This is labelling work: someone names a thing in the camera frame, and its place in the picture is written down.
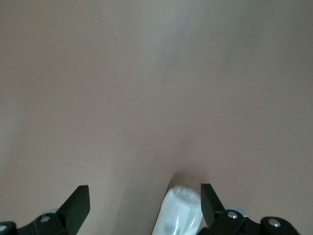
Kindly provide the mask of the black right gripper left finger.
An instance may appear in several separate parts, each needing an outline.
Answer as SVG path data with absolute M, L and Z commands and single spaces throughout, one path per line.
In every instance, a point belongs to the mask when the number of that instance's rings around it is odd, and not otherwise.
M 38 216 L 17 228 L 13 221 L 0 223 L 2 235 L 76 235 L 90 212 L 89 187 L 78 186 L 56 212 Z

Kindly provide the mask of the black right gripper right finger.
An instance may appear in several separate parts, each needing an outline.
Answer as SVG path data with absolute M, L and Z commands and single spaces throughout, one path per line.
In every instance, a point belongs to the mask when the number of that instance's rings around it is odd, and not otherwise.
M 225 209 L 211 184 L 201 184 L 201 211 L 207 226 L 200 235 L 300 235 L 282 218 L 268 216 L 256 223 L 239 211 Z

